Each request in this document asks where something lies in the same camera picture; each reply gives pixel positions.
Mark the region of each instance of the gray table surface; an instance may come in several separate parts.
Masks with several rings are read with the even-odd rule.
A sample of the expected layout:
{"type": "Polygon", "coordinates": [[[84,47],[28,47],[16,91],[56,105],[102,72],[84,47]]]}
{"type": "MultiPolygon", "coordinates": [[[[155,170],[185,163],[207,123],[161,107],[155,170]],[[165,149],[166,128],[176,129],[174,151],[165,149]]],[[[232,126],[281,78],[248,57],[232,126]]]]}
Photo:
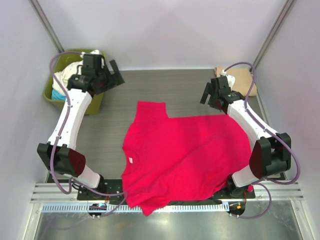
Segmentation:
{"type": "MultiPolygon", "coordinates": [[[[122,150],[137,102],[165,102],[169,117],[223,114],[200,104],[212,69],[123,71],[125,83],[105,93],[100,112],[85,116],[76,149],[86,157],[86,164],[104,178],[118,179],[126,166],[122,150]]],[[[256,97],[251,107],[261,115],[256,97]]]]}
{"type": "MultiPolygon", "coordinates": [[[[118,179],[125,169],[122,151],[124,137],[133,122],[138,101],[166,102],[169,117],[223,114],[200,104],[213,70],[124,71],[125,84],[105,93],[100,113],[85,116],[76,149],[85,155],[87,165],[105,178],[118,179]]],[[[249,104],[261,116],[256,97],[249,104]]],[[[248,202],[245,215],[254,216],[267,202],[248,202]]],[[[40,240],[301,240],[290,201],[274,202],[265,216],[256,220],[229,217],[225,212],[115,214],[101,220],[88,220],[82,213],[43,213],[35,239],[40,240]]]]}

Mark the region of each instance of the green laundry basket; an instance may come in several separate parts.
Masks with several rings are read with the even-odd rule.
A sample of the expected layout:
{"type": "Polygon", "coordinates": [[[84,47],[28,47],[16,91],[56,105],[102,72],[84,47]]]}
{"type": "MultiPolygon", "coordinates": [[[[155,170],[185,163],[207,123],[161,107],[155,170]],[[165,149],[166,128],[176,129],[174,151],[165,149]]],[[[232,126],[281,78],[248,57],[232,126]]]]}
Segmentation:
{"type": "MultiPolygon", "coordinates": [[[[85,52],[85,53],[90,53],[91,51],[93,51],[94,49],[82,49],[82,48],[76,48],[76,49],[69,49],[68,51],[77,51],[77,52],[85,52]]],[[[102,55],[104,56],[104,58],[106,58],[106,54],[104,52],[102,52],[102,55]]],[[[73,62],[79,62],[83,60],[81,58],[81,56],[79,54],[75,54],[75,53],[69,53],[69,54],[64,54],[62,56],[59,57],[58,61],[56,62],[53,71],[56,72],[61,72],[63,69],[66,68],[66,66],[68,66],[69,64],[73,63],[73,62]]],[[[46,82],[44,91],[43,91],[43,97],[45,98],[45,100],[47,100],[48,102],[54,104],[56,107],[58,107],[59,109],[62,109],[64,107],[65,101],[64,100],[52,100],[52,84],[53,84],[53,77],[50,75],[50,77],[48,78],[48,81],[46,82]]],[[[85,114],[86,115],[94,115],[97,114],[100,110],[100,106],[101,106],[101,102],[102,99],[104,97],[104,92],[99,94],[99,95],[95,95],[92,98],[91,103],[89,104],[89,106],[87,107],[85,114]]]]}

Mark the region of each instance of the white wall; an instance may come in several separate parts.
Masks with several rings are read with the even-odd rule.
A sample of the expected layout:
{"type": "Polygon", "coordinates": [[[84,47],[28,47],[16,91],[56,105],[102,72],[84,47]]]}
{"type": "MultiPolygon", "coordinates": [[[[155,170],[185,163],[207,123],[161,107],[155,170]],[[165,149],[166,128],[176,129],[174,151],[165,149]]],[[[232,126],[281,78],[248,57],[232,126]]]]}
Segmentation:
{"type": "Polygon", "coordinates": [[[299,157],[299,184],[318,222],[314,229],[320,229],[319,12],[320,1],[298,0],[257,69],[270,124],[289,133],[299,157]]]}
{"type": "Polygon", "coordinates": [[[35,182],[47,174],[37,146],[58,120],[42,97],[56,50],[27,0],[2,1],[0,36],[0,235],[16,240],[35,182]]]}
{"type": "Polygon", "coordinates": [[[253,62],[285,0],[39,0],[64,48],[92,47],[122,70],[253,62]]]}

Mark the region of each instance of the t-shirt sleeve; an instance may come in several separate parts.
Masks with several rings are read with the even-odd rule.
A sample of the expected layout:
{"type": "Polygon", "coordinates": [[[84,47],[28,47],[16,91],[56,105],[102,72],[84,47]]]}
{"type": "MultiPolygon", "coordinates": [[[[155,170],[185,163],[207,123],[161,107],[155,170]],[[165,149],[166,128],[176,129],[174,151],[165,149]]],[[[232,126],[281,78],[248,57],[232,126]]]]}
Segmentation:
{"type": "Polygon", "coordinates": [[[167,119],[165,102],[138,101],[134,123],[147,124],[167,119]]]}

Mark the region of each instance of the red t-shirt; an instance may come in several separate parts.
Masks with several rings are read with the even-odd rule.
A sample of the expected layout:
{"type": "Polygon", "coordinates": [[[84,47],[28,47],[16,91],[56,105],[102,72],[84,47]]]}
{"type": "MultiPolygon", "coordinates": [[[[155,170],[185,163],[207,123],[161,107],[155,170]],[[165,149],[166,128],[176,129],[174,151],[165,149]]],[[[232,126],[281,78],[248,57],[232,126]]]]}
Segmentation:
{"type": "Polygon", "coordinates": [[[123,143],[127,204],[147,216],[170,201],[199,201],[249,164],[247,134],[228,115],[168,117],[165,103],[138,102],[123,143]]]}

